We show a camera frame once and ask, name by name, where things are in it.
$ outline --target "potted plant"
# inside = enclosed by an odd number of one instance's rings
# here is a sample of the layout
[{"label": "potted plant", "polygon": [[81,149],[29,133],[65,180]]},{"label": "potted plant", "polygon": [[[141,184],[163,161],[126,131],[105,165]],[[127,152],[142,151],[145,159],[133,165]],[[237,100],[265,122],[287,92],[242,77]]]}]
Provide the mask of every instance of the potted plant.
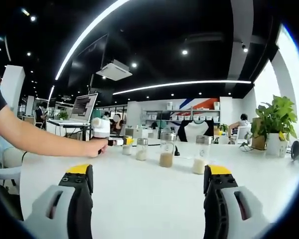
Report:
[{"label": "potted plant", "polygon": [[220,135],[222,135],[222,133],[227,133],[228,131],[228,125],[226,125],[225,123],[222,123],[220,126],[219,126],[219,130],[221,131]]},{"label": "potted plant", "polygon": [[293,102],[287,97],[274,96],[272,104],[259,105],[256,114],[261,123],[252,123],[253,136],[263,136],[267,143],[267,154],[284,156],[290,135],[296,136],[293,123],[297,116],[292,108]]},{"label": "potted plant", "polygon": [[60,113],[58,114],[57,117],[58,117],[59,119],[67,120],[68,117],[69,117],[69,115],[68,115],[68,113],[67,113],[66,111],[62,111],[62,112],[60,112]]}]

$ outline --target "green leaves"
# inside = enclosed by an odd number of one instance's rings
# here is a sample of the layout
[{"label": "green leaves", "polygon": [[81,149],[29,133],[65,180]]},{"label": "green leaves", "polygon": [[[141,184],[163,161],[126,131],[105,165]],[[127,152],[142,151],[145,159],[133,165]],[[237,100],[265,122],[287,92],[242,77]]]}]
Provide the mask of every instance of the green leaves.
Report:
[{"label": "green leaves", "polygon": [[290,134],[297,137],[292,125],[297,122],[297,116],[293,112],[294,104],[288,97],[274,96],[272,104],[264,102],[262,104],[268,107],[259,105],[256,109],[256,114],[262,122],[259,127],[255,122],[252,123],[253,135],[263,135],[267,138],[269,133],[281,133],[286,135],[286,140],[289,140]]}]

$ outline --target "jar with white powder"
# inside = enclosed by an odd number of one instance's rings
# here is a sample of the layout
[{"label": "jar with white powder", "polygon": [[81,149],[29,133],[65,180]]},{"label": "jar with white powder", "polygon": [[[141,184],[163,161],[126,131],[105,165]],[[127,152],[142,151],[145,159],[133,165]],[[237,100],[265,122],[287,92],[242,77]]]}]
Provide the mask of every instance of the jar with white powder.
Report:
[{"label": "jar with white powder", "polygon": [[149,140],[147,138],[138,138],[137,144],[136,159],[145,161],[148,157]]},{"label": "jar with white powder", "polygon": [[192,171],[195,174],[203,174],[205,171],[205,165],[207,165],[207,158],[209,156],[209,150],[213,137],[198,135],[196,137],[196,154],[194,158],[194,164]]}]

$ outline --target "laptop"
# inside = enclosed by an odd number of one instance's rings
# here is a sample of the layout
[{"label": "laptop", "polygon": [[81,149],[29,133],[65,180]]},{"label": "laptop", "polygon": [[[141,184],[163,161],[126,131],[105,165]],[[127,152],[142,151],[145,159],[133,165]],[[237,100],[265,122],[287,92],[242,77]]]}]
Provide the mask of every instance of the laptop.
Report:
[{"label": "laptop", "polygon": [[98,93],[77,97],[74,102],[70,119],[49,119],[48,122],[57,123],[59,125],[89,125],[97,96]]}]

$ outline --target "person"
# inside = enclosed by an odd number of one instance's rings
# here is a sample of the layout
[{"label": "person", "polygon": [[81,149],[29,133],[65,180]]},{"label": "person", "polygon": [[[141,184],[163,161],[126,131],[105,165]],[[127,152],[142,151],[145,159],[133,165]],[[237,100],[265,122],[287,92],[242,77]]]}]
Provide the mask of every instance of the person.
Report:
[{"label": "person", "polygon": [[248,122],[248,116],[246,114],[242,114],[240,116],[240,121],[236,123],[232,123],[228,126],[228,137],[231,137],[232,129],[237,128],[239,126],[248,126],[250,123]]},{"label": "person", "polygon": [[120,134],[123,127],[123,120],[119,114],[115,114],[113,117],[114,123],[112,124],[111,132],[114,134]]},{"label": "person", "polygon": [[105,112],[102,119],[103,120],[110,120],[109,117],[110,117],[110,112]]},{"label": "person", "polygon": [[1,92],[0,135],[20,150],[46,156],[96,157],[99,150],[104,152],[108,145],[105,138],[78,141],[48,133],[21,121],[6,105]]},{"label": "person", "polygon": [[42,102],[39,104],[39,108],[35,110],[36,122],[43,123],[42,129],[46,129],[46,119],[47,119],[47,114],[45,113],[46,105],[47,104],[45,102]]}]

